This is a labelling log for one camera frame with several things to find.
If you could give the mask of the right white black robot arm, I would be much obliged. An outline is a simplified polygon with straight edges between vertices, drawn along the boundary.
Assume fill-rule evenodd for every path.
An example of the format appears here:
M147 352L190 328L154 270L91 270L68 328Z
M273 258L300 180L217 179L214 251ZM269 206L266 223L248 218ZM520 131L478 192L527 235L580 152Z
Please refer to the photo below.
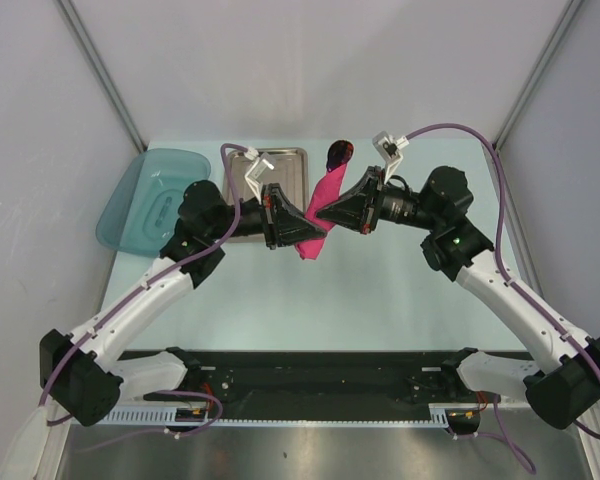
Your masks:
M467 218L472 201L466 176L456 168L434 169L413 192L370 167L317 216L361 234L381 220L426 230L421 249L429 267L486 305L531 356L523 361L465 348L443 364L443 393L453 401L475 391L525 401L545 423L563 430L600 400L600 337L573 325L512 276Z

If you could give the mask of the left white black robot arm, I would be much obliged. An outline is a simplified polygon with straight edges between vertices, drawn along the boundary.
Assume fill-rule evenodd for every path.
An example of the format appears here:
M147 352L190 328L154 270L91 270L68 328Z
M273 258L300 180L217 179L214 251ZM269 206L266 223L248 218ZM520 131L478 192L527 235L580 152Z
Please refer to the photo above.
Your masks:
M164 310L198 288L224 257L231 237L261 233L270 249L327 235L286 197L279 184L262 197L228 204L215 183L192 183L183 194L173 235L150 268L115 304L69 333L49 331L39 343L43 400L53 399L79 424L103 420L121 401L170 391L194 397L201 387L194 357L172 347L122 360L129 344Z

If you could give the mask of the pink paper napkin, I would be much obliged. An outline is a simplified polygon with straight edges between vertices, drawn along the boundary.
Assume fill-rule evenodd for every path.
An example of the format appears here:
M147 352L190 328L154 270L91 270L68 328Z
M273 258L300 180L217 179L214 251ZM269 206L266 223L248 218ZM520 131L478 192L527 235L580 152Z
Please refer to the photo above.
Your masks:
M347 165L341 165L332 171L328 171L316 184L305 218L320 226L327 233L335 226L334 223L321 220L317 212L335 202L340 196L340 189L347 170ZM326 238L313 239L301 242L295 246L302 260L316 260L324 246Z

